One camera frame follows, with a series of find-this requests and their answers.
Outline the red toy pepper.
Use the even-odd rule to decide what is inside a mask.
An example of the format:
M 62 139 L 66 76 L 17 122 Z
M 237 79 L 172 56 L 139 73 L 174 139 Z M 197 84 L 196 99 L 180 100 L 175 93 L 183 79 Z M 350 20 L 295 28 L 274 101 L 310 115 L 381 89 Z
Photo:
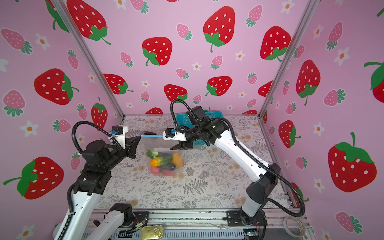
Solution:
M 176 174 L 176 172 L 175 172 L 175 171 L 167 171 L 167 170 L 164 170 L 164 171 L 162 172 L 162 174 L 163 174 L 164 176 L 171 177 L 171 176 L 174 176 L 174 175 Z

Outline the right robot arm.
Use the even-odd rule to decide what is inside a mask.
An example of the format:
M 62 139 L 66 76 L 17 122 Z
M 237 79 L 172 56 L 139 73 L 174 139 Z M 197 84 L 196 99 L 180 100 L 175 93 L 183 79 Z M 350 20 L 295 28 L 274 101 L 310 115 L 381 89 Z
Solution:
M 280 167 L 277 164 L 270 165 L 250 151 L 235 136 L 231 123 L 224 118 L 198 120 L 193 128 L 181 130 L 179 127 L 168 128 L 163 133 L 164 140 L 178 141 L 173 148 L 177 150 L 193 149 L 196 140 L 205 141 L 208 145 L 215 145 L 227 153 L 247 173 L 252 183 L 247 187 L 247 198 L 240 208 L 240 219 L 250 226 L 256 221 L 267 202 L 271 202 L 290 216 L 299 218 L 305 214 L 305 203 L 299 192 L 280 175 Z M 281 181 L 287 185 L 296 195 L 300 204 L 299 212 L 295 213 L 278 202 L 269 199 L 270 192 Z

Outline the green leafy vegetable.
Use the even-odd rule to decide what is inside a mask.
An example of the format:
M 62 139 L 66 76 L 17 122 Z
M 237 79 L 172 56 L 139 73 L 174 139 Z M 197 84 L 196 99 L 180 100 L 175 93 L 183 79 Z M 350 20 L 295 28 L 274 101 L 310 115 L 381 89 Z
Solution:
M 148 158 L 150 158 L 151 160 L 157 158 L 158 155 L 159 155 L 159 153 L 156 152 L 156 151 L 151 151 L 151 150 L 147 150 L 147 151 L 146 151 L 146 156 L 147 156 Z

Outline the magenta toy fruit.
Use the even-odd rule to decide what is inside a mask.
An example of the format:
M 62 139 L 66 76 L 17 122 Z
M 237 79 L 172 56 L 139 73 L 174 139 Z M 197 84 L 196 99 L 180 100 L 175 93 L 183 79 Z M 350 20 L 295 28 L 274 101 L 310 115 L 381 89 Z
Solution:
M 157 167 L 151 167 L 150 172 L 154 175 L 159 175 L 162 172 L 162 170 L 160 168 L 157 168 Z

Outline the clear zip top bag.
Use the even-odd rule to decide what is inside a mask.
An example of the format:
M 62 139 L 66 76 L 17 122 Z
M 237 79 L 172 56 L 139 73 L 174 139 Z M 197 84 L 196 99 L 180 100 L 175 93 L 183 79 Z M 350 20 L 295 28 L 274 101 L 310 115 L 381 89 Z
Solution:
M 184 152 L 173 149 L 177 141 L 164 140 L 162 135 L 145 132 L 141 135 L 141 144 L 152 174 L 173 177 L 183 172 Z

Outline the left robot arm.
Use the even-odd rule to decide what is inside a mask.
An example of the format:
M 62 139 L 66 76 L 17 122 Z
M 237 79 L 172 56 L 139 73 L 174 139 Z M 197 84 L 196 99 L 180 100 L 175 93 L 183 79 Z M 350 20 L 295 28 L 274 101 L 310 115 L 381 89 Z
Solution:
M 141 137 L 121 135 L 119 138 L 121 141 L 114 145 L 103 140 L 93 141 L 83 151 L 86 164 L 67 191 L 69 209 L 63 222 L 55 229 L 56 240 L 80 240 L 83 237 L 92 212 L 112 177 L 112 169 L 125 158 L 136 158 Z

